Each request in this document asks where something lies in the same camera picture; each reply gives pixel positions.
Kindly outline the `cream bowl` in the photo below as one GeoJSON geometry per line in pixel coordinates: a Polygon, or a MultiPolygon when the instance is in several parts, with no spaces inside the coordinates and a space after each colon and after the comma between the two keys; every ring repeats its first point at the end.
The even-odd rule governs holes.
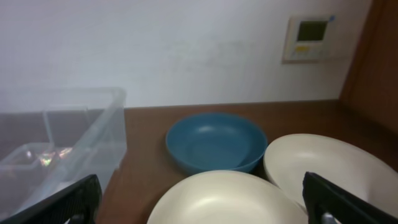
{"type": "Polygon", "coordinates": [[[148,224],[293,224],[308,215],[270,182],[251,174],[216,170],[195,174],[171,187],[148,224]]]}
{"type": "Polygon", "coordinates": [[[289,134],[272,141],[263,157],[268,179],[304,206],[303,179],[314,172],[394,217],[397,172],[376,156],[344,141],[316,134],[289,134]]]}

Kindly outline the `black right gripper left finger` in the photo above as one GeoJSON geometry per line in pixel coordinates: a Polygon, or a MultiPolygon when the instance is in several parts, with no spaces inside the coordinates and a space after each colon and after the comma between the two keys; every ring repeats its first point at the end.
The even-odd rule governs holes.
{"type": "Polygon", "coordinates": [[[97,175],[91,174],[35,205],[2,220],[2,224],[94,224],[102,200],[97,175]]]}

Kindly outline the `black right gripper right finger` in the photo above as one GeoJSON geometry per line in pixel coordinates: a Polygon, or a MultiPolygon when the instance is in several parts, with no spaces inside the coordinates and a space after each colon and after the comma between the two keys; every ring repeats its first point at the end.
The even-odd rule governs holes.
{"type": "Polygon", "coordinates": [[[305,173],[302,196],[308,213],[308,224],[397,224],[396,217],[314,172],[305,173]]]}

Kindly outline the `blue bowl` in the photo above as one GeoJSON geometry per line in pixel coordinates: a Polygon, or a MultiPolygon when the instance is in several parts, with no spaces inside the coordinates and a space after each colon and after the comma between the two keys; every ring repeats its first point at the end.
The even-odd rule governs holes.
{"type": "Polygon", "coordinates": [[[254,122],[229,113],[199,113],[177,121],[165,135],[176,165],[189,175],[211,170],[250,173],[269,145],[254,122]]]}

